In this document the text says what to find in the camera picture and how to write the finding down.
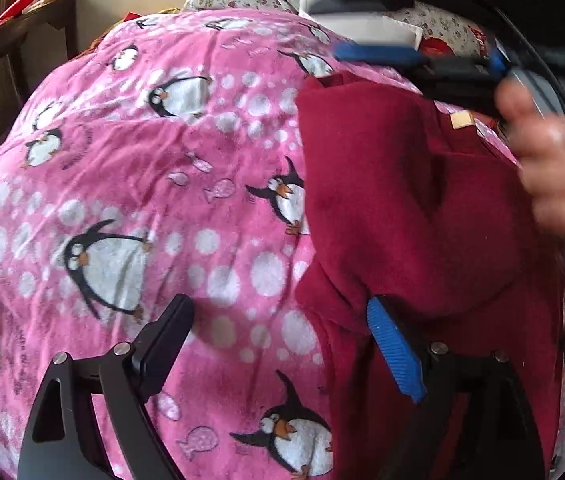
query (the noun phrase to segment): black mount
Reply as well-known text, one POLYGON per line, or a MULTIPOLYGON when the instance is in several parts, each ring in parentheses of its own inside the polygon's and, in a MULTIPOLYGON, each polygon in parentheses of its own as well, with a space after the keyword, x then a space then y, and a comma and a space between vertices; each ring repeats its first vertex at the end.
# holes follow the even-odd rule
POLYGON ((115 434, 136 480, 184 480, 144 404, 162 389, 194 322, 194 303, 178 294, 132 343, 74 361, 56 354, 24 432, 19 480, 104 480, 112 472, 92 394, 104 395, 115 434))

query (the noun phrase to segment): penguin print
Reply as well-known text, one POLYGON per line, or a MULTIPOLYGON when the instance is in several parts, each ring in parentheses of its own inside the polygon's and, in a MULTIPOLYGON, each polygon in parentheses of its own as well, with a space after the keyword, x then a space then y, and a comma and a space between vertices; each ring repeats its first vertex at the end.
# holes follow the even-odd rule
POLYGON ((324 77, 334 71, 328 62, 315 54, 309 54, 308 52, 297 54, 296 52, 281 52, 280 50, 278 52, 283 56, 293 57, 303 72, 314 77, 324 77))
POLYGON ((138 25, 140 30, 145 30, 147 27, 154 27, 155 25, 158 25, 158 18, 155 16, 153 18, 141 18, 136 20, 136 25, 138 25))
POLYGON ((62 103, 58 101, 51 102, 47 106, 45 106, 34 119, 34 132, 36 130, 41 130, 49 126, 51 122, 56 118, 56 116, 60 113, 61 108, 62 103))
POLYGON ((327 33, 322 30, 320 27, 314 27, 313 25, 307 25, 307 28, 309 28, 309 31, 314 35, 314 37, 320 41, 320 43, 324 43, 324 44, 329 44, 331 43, 331 40, 329 39, 329 36, 327 35, 327 33))
POLYGON ((266 448, 297 480, 330 472, 334 454, 329 426, 318 413, 303 406, 289 378, 280 370, 276 373, 287 391, 285 403, 264 413, 256 433, 230 435, 248 446, 266 448))
POLYGON ((253 22, 254 20, 247 18, 227 18, 225 20, 209 22, 206 27, 213 28, 214 30, 243 30, 253 22))
POLYGON ((116 72, 123 72, 136 62, 137 57, 138 47, 136 45, 130 45, 121 50, 116 57, 114 57, 111 66, 116 72))
POLYGON ((89 310, 99 319, 94 301, 142 319, 140 297, 150 244, 143 238, 100 230, 103 220, 73 237, 64 250, 64 264, 89 310))
POLYGON ((309 224, 305 216, 305 184, 298 176, 291 158, 285 156, 289 171, 286 175, 274 175, 267 187, 245 186, 253 196, 269 200, 274 214, 287 224, 288 235, 308 235, 309 224))
POLYGON ((149 104, 161 117, 201 117, 209 96, 211 77, 177 77, 149 94, 149 104))
POLYGON ((62 133, 57 128, 49 130, 24 145, 27 147, 24 166, 40 166, 51 160, 60 151, 62 148, 62 133))

